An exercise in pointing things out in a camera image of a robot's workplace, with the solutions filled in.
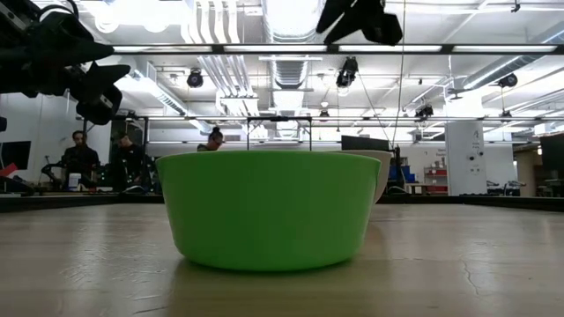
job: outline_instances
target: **ceiling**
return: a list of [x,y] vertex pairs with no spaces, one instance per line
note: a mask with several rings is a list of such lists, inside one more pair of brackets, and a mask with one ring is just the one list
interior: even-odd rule
[[[115,0],[116,3],[130,2],[131,4],[133,1],[136,5],[131,6],[133,9],[128,13],[128,17],[122,18],[122,23],[113,32],[103,33],[97,28],[96,17],[100,18],[100,6],[105,5],[101,1],[82,0],[78,2],[81,21],[94,34],[97,41],[108,44],[185,43],[181,36],[181,23],[187,18],[186,5],[183,1]],[[287,1],[288,6],[291,7],[299,0],[280,1]],[[58,1],[38,0],[35,2],[39,5],[46,5]],[[152,6],[143,9],[145,3]],[[564,2],[561,0],[520,1],[521,10],[517,13],[511,12],[515,6],[514,0],[405,0],[405,3],[404,0],[388,0],[386,3],[386,11],[397,14],[400,24],[404,24],[404,42],[409,44],[531,43],[537,35],[560,23],[564,14]],[[213,8],[213,1],[210,1],[209,5]],[[267,42],[261,1],[241,0],[236,2],[236,6],[238,9],[237,33],[241,42]],[[197,8],[197,25],[200,26],[205,17],[203,17],[202,3],[199,0]],[[213,14],[214,11],[211,10],[209,28],[214,42],[219,42],[218,36],[214,34]],[[151,21],[166,21],[169,25],[162,32],[152,33],[144,27],[148,18]],[[314,42],[322,41],[322,35],[317,36],[314,40]],[[360,32],[357,32],[339,43],[368,42]],[[413,99],[433,85],[449,77],[469,76],[500,58],[498,55],[406,55],[404,57],[400,55],[359,55],[357,56],[359,74],[352,83],[348,94],[339,96],[335,80],[345,57],[342,55],[320,57],[321,61],[310,63],[307,80],[301,87],[308,90],[304,93],[301,114],[318,115],[322,108],[321,102],[326,101],[329,103],[331,116],[373,115],[373,108],[378,115],[383,116],[395,116],[398,109],[400,115],[404,113],[412,115],[412,110],[417,104],[406,108],[406,112],[401,111],[402,107],[409,105]],[[220,114],[216,107],[218,89],[205,72],[202,87],[188,88],[186,84],[189,70],[202,67],[198,56],[140,55],[133,58],[128,57],[128,59],[133,60],[137,69],[144,74],[147,63],[154,66],[158,71],[156,80],[164,85],[175,98],[181,100],[191,114]],[[268,114],[269,111],[270,114],[275,114],[272,112],[276,111],[276,108],[272,103],[272,82],[268,62],[259,61],[257,55],[245,55],[244,61],[253,91],[258,98],[258,110],[261,111],[261,114]],[[561,85],[564,79],[563,65],[564,56],[553,55],[543,57],[515,71],[519,83],[514,88],[506,89],[504,98],[500,98],[501,90],[497,86],[486,86],[473,93],[480,94],[486,114],[497,115],[501,112],[503,105],[510,107],[563,88]],[[139,114],[170,113],[142,85],[135,85],[134,79],[125,78],[118,86],[124,91],[122,107],[134,109]],[[438,93],[436,95],[434,99],[427,100],[433,105],[435,114],[442,111],[445,102]],[[564,110],[564,94],[562,96],[562,99],[540,103],[519,115],[534,116],[543,114],[547,109],[555,108]],[[524,123],[517,126],[526,129],[531,125]]]

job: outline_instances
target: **bowl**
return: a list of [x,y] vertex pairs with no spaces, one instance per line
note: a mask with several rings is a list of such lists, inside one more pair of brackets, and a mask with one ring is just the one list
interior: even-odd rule
[[344,150],[335,151],[335,153],[361,155],[373,159],[378,159],[381,163],[380,174],[378,175],[378,186],[374,194],[374,203],[377,203],[388,184],[388,175],[390,173],[391,153],[386,151],[370,151],[370,150]]
[[303,151],[217,151],[157,160],[173,239],[222,269],[311,269],[360,249],[380,161]]

